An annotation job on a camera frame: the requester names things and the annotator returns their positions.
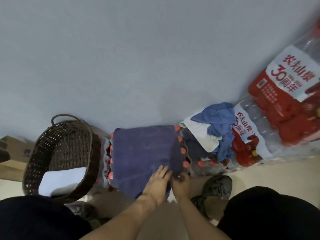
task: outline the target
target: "hand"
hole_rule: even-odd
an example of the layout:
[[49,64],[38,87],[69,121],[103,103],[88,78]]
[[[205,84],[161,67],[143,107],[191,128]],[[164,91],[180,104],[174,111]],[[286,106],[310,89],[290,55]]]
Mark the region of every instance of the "hand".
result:
[[173,177],[171,178],[172,191],[177,202],[182,198],[190,197],[190,177],[185,172],[182,172],[180,177],[181,180],[175,180]]
[[157,172],[151,176],[142,192],[142,195],[151,197],[156,202],[157,206],[165,201],[167,184],[172,176],[172,171],[166,173],[167,170],[168,166],[163,168],[161,165]]

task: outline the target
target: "brown woven basket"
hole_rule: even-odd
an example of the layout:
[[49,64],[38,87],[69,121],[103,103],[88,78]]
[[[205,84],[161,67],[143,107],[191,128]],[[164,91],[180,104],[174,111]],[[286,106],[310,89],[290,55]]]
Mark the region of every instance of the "brown woven basket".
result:
[[[59,116],[72,117],[54,123]],[[38,194],[43,175],[47,171],[60,171],[87,167],[84,178],[69,194],[55,197],[61,203],[71,203],[85,196],[94,185],[99,171],[101,142],[86,122],[70,114],[58,114],[38,138],[22,179],[25,195]]]

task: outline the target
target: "basket handle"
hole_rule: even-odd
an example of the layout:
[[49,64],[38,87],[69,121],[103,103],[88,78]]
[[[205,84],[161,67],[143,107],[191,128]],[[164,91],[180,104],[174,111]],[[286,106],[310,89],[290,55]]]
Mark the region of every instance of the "basket handle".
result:
[[75,116],[73,116],[73,115],[71,115],[71,114],[60,113],[60,114],[57,114],[57,115],[55,115],[54,117],[52,117],[52,119],[51,119],[51,124],[52,124],[52,126],[55,125],[54,119],[57,118],[57,117],[60,117],[60,116],[68,116],[68,117],[74,118],[74,119],[76,119],[76,120],[78,120],[78,121],[81,121],[79,118],[77,118],[77,117],[75,117]]

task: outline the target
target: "white folded cloth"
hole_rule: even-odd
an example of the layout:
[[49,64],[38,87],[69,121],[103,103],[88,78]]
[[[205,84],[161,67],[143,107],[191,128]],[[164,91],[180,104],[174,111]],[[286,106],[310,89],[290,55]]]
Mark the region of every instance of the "white folded cloth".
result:
[[86,170],[86,167],[82,167],[46,172],[39,185],[39,194],[50,197],[70,193],[85,177]]
[[200,145],[203,147],[203,149],[205,149],[207,152],[212,152],[217,148],[217,146],[219,145],[219,140],[221,140],[222,137],[208,135],[207,129],[209,126],[211,126],[210,124],[199,123],[197,121],[191,120],[193,116],[201,113],[202,111],[203,109],[187,117],[184,121],[180,122],[180,126],[182,128],[188,128],[200,143]]

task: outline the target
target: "black pants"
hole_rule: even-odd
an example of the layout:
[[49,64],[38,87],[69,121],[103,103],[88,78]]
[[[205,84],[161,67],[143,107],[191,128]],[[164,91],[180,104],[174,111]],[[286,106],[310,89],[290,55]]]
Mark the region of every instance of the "black pants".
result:
[[[224,213],[218,228],[233,240],[320,239],[320,211],[316,207],[266,187],[236,195]],[[76,240],[90,231],[88,222],[48,198],[31,195],[0,201],[3,240]]]

